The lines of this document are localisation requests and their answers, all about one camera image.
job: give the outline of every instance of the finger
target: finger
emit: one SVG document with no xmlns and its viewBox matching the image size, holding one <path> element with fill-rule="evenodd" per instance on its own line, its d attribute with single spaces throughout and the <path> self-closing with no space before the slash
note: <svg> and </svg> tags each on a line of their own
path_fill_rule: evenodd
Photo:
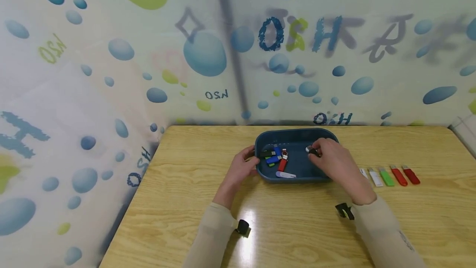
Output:
<svg viewBox="0 0 476 268">
<path fill-rule="evenodd" d="M 240 152 L 238 152 L 238 154 L 236 156 L 239 156 L 240 158 L 245 160 L 245 159 L 250 158 L 254 154 L 255 154 L 255 146 L 251 145 L 251 146 L 248 146 L 247 148 L 241 150 Z"/>
</svg>

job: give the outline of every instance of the green dot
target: green dot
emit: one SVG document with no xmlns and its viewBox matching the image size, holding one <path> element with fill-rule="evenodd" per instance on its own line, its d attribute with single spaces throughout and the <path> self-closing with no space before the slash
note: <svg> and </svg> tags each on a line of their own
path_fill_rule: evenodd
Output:
<svg viewBox="0 0 476 268">
<path fill-rule="evenodd" d="M 70 223 L 60 224 L 57 230 L 57 234 L 58 235 L 66 234 L 69 231 L 70 227 L 71 227 Z"/>
</svg>

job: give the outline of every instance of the blue letter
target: blue letter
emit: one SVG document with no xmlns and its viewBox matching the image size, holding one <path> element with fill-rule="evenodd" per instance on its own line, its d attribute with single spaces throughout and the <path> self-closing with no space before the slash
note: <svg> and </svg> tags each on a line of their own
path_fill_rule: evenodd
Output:
<svg viewBox="0 0 476 268">
<path fill-rule="evenodd" d="M 18 116 L 13 113 L 1 112 L 0 117 L 4 118 L 14 127 L 20 129 L 13 137 L 7 136 L 6 134 L 0 134 L 0 146 L 7 150 L 15 150 L 25 158 L 31 158 L 35 155 L 32 149 L 22 143 L 22 140 L 27 136 L 27 134 L 30 134 L 32 137 L 40 141 L 47 141 L 50 139 L 50 137 L 44 134 L 41 129 L 32 126 L 21 118 L 18 118 Z"/>
<path fill-rule="evenodd" d="M 266 43 L 265 43 L 266 27 L 271 23 L 271 21 L 273 21 L 274 27 L 276 28 L 276 40 L 273 43 L 273 45 L 266 46 Z M 264 51 L 276 51 L 276 49 L 281 48 L 281 44 L 284 42 L 284 30 L 283 30 L 283 26 L 281 25 L 281 21 L 279 21 L 275 17 L 268 18 L 266 21 L 264 21 L 263 26 L 259 30 L 258 39 L 259 39 L 259 46 Z"/>
<path fill-rule="evenodd" d="M 334 24 L 332 25 L 332 32 L 324 33 L 324 18 L 320 18 L 317 21 L 317 25 L 316 25 L 316 34 L 314 34 L 314 46 L 312 47 L 312 51 L 313 52 L 319 51 L 322 41 L 326 38 L 329 39 L 328 50 L 334 51 L 341 24 L 342 24 L 342 16 L 339 16 L 334 20 Z"/>
</svg>

